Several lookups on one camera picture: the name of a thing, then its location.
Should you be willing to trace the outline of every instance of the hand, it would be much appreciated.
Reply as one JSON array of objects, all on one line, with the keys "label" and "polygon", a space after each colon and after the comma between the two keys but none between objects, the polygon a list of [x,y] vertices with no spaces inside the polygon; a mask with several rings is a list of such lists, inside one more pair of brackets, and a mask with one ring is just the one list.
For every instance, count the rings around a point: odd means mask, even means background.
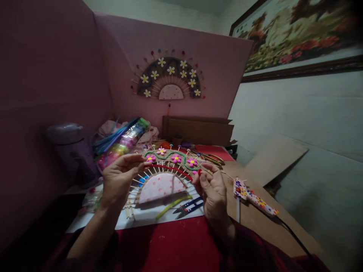
[{"label": "hand", "polygon": [[203,195],[204,215],[211,227],[226,246],[232,248],[236,230],[227,214],[227,189],[222,173],[214,164],[202,163],[202,166],[211,171],[213,177],[206,171],[201,171],[200,176],[194,176],[192,184],[199,195]]},{"label": "hand", "polygon": [[141,154],[121,156],[103,170],[103,194],[100,209],[122,209],[127,201],[132,179],[151,165]]}]

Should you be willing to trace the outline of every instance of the scissors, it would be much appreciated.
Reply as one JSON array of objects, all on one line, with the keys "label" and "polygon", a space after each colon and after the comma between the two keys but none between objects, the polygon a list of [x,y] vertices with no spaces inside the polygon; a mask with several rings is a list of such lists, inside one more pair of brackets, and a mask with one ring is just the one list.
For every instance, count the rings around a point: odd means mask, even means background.
[{"label": "scissors", "polygon": [[202,159],[204,159],[205,161],[209,161],[215,165],[218,166],[218,168],[223,169],[222,165],[226,165],[224,160],[222,160],[220,157],[213,155],[213,154],[203,154],[203,153],[199,153],[197,151],[194,150],[190,150],[190,152],[193,152],[196,155],[200,155],[200,157]]},{"label": "scissors", "polygon": [[198,198],[184,204],[180,208],[177,208],[173,213],[179,213],[180,212],[180,214],[176,218],[176,220],[177,220],[177,219],[180,219],[180,218],[190,214],[191,212],[195,211],[196,209],[200,208],[201,206],[203,206],[203,197],[202,196],[200,196],[200,197],[198,197]]}]

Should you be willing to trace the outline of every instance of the gold scissors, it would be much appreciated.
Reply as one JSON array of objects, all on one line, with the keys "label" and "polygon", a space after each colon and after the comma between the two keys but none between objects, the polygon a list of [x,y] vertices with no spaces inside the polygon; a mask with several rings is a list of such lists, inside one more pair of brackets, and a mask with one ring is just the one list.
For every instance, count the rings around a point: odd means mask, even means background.
[{"label": "gold scissors", "polygon": [[213,154],[203,154],[203,153],[199,153],[197,151],[194,150],[190,150],[191,152],[193,152],[194,154],[199,154],[200,157],[205,160],[205,161],[209,161],[215,165],[218,166],[218,168],[223,169],[222,165],[226,165],[224,160],[222,160],[220,157],[213,155]]}]

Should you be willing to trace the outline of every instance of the black cable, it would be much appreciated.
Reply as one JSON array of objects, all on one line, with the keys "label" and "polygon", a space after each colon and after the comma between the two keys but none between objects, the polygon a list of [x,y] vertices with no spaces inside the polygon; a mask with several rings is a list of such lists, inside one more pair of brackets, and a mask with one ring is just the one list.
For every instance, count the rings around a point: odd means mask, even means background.
[{"label": "black cable", "polygon": [[290,227],[284,221],[282,221],[281,218],[279,218],[278,216],[276,216],[276,218],[279,221],[281,221],[282,224],[284,224],[284,226],[289,230],[289,232],[291,233],[291,235],[293,236],[293,238],[296,240],[296,242],[298,242],[298,244],[301,246],[301,248],[305,251],[306,255],[308,255],[308,257],[316,264],[316,259],[310,254],[310,252],[303,245],[303,243],[300,241],[300,239],[295,235],[295,233],[292,231],[292,229],[290,229]]}]

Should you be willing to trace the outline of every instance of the dark red garment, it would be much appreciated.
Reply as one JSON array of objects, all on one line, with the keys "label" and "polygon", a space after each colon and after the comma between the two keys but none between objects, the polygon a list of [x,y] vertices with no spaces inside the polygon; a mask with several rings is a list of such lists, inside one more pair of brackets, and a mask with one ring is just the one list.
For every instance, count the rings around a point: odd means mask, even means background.
[{"label": "dark red garment", "polygon": [[[51,267],[59,271],[305,271],[281,250],[237,223],[229,256],[204,216],[115,231],[98,267],[65,260],[83,229],[66,235]],[[319,271],[312,264],[308,271]]]}]

